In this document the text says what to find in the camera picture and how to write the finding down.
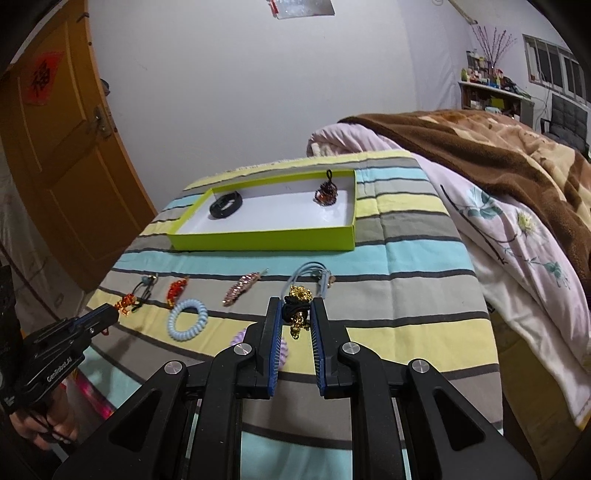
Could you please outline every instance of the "red beaded ornament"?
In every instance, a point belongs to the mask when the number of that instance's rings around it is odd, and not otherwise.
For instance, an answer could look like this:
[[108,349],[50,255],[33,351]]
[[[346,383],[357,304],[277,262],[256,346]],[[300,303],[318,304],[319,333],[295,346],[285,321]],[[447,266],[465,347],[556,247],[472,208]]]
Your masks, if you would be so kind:
[[170,308],[173,308],[177,303],[177,300],[183,293],[188,281],[188,278],[183,278],[182,280],[173,281],[170,284],[170,288],[166,294],[166,303],[168,303]]
[[135,295],[132,293],[128,293],[120,301],[115,303],[115,308],[119,310],[121,315],[127,317],[127,315],[129,315],[129,312],[131,312],[131,310],[128,310],[127,308],[133,307],[136,301],[137,298],[135,297]]

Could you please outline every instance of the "bed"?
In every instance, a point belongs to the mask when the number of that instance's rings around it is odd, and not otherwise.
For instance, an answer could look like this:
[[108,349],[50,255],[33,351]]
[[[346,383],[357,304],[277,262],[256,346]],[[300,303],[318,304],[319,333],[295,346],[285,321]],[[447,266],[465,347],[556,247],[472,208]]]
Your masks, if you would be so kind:
[[[211,186],[283,173],[354,168],[357,175],[356,247],[351,252],[177,252],[166,235]],[[336,277],[328,290],[329,319],[343,322],[352,340],[382,358],[430,361],[502,431],[498,355],[487,305],[464,243],[417,160],[407,151],[303,158],[242,168],[195,181],[136,238],[96,290],[87,309],[115,304],[143,275],[158,275],[151,298],[120,316],[108,336],[97,335],[75,378],[103,418],[119,407],[165,362],[194,364],[230,345],[268,300],[306,261],[324,263]],[[241,275],[268,269],[231,307],[222,306]],[[188,278],[183,298],[209,309],[202,333],[187,342],[166,331],[165,295]],[[302,278],[314,289],[312,278]],[[182,313],[178,329],[194,315]],[[283,338],[289,354],[271,401],[244,404],[243,479],[352,477],[348,400],[323,400],[314,379],[309,335]]]
[[491,314],[505,413],[515,421],[510,440],[540,478],[579,478],[570,469],[588,451],[591,410],[591,167],[571,148],[486,112],[350,117],[314,132],[308,155],[402,147],[469,252]]

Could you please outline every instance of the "red charm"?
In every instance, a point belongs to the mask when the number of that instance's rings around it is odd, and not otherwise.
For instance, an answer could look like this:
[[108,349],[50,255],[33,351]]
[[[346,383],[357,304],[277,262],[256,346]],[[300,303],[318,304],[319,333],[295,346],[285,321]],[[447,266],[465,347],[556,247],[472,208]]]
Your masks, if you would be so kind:
[[168,303],[168,306],[170,308],[173,308],[174,305],[177,303],[177,300],[183,293],[188,281],[188,278],[184,278],[182,280],[173,281],[170,284],[170,288],[168,289],[168,293],[166,294],[166,303]]
[[48,51],[39,55],[33,63],[31,76],[23,91],[23,100],[29,105],[46,105],[51,95],[57,68],[64,56],[62,51]]
[[117,310],[119,310],[119,312],[127,317],[127,315],[129,315],[129,312],[131,312],[131,310],[128,310],[128,307],[133,307],[135,302],[136,302],[136,298],[135,295],[132,293],[128,293],[125,297],[123,297],[120,301],[118,301],[117,303],[115,303],[115,308]]

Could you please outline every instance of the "coiled hair tie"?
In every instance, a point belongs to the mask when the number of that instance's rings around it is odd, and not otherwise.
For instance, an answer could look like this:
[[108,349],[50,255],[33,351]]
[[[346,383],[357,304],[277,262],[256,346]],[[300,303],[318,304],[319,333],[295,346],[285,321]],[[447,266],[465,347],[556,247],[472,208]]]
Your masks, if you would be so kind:
[[[176,329],[177,318],[183,310],[188,309],[189,307],[193,307],[197,310],[197,314],[199,318],[195,322],[195,324],[189,329],[183,332],[179,332]],[[187,299],[183,300],[175,305],[175,307],[170,312],[168,316],[168,334],[171,336],[173,340],[178,342],[186,342],[191,338],[195,338],[201,331],[205,328],[207,324],[207,308],[205,305],[201,303],[197,299]]]

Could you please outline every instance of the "hair accessory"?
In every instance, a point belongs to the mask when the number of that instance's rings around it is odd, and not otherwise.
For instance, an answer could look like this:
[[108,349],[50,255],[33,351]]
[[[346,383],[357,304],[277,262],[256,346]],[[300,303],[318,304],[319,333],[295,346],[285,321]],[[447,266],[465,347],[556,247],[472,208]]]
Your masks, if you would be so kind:
[[[119,312],[125,317],[127,317],[127,315],[130,313],[135,312],[150,298],[152,295],[152,288],[157,281],[158,275],[144,275],[141,281],[131,291],[131,293],[123,296],[120,301],[115,303],[115,308],[119,310]],[[142,293],[142,296],[138,298],[135,295],[135,292],[140,287],[145,287],[145,289]]]
[[170,308],[173,308],[174,304],[177,303],[177,300],[182,295],[188,281],[188,278],[182,278],[181,280],[173,281],[170,284],[168,293],[166,294],[166,303],[168,303]]
[[248,275],[243,275],[240,279],[226,292],[226,296],[222,300],[225,307],[232,305],[240,295],[247,292],[251,287],[269,270],[266,268],[262,272],[252,272]]
[[[241,330],[236,334],[236,336],[230,342],[230,346],[237,345],[244,341],[244,336],[246,335],[246,329]],[[281,337],[281,349],[279,353],[279,368],[282,368],[285,365],[285,360],[287,360],[287,355],[289,355],[290,351],[287,348],[287,342],[283,337]]]
[[140,287],[145,287],[142,296],[137,298],[136,302],[134,302],[134,306],[131,309],[131,313],[135,312],[139,309],[144,303],[148,301],[148,299],[152,296],[152,288],[156,285],[158,281],[158,275],[144,275],[141,278],[141,281],[135,286],[135,288],[131,291],[132,295],[135,295],[135,292]]
[[[189,330],[179,332],[176,329],[177,318],[183,310],[186,310],[189,307],[194,307],[197,310],[199,318]],[[173,311],[170,312],[170,315],[168,316],[168,334],[171,336],[173,340],[176,340],[178,342],[186,342],[187,340],[195,338],[197,335],[199,335],[199,333],[201,333],[201,331],[205,328],[205,325],[207,324],[207,317],[207,308],[205,308],[205,305],[201,303],[199,300],[183,300],[173,308]]]
[[336,277],[331,275],[330,270],[328,270],[323,263],[314,261],[306,262],[299,266],[298,269],[292,273],[291,277],[287,279],[283,290],[281,290],[281,298],[287,295],[287,291],[290,287],[303,275],[318,277],[319,288],[317,296],[322,297],[323,299],[326,298],[327,289],[336,281]]
[[118,301],[117,303],[115,303],[115,308],[117,310],[119,310],[119,313],[125,317],[127,317],[127,315],[129,315],[129,313],[131,312],[131,310],[128,310],[128,307],[133,307],[135,304],[135,301],[137,299],[135,298],[135,295],[132,293],[128,293],[127,295],[125,295],[123,298],[121,298],[120,301]]
[[214,218],[227,218],[242,206],[242,196],[238,192],[227,193],[209,207]]
[[312,301],[312,292],[305,287],[292,285],[290,294],[284,300],[281,317],[291,325],[291,336],[297,340],[300,337],[300,330],[310,330],[308,311]]
[[339,195],[336,185],[332,183],[332,170],[326,170],[326,178],[328,178],[329,181],[321,184],[320,188],[316,190],[316,193],[314,194],[314,201],[323,207],[334,205],[336,203],[336,198]]

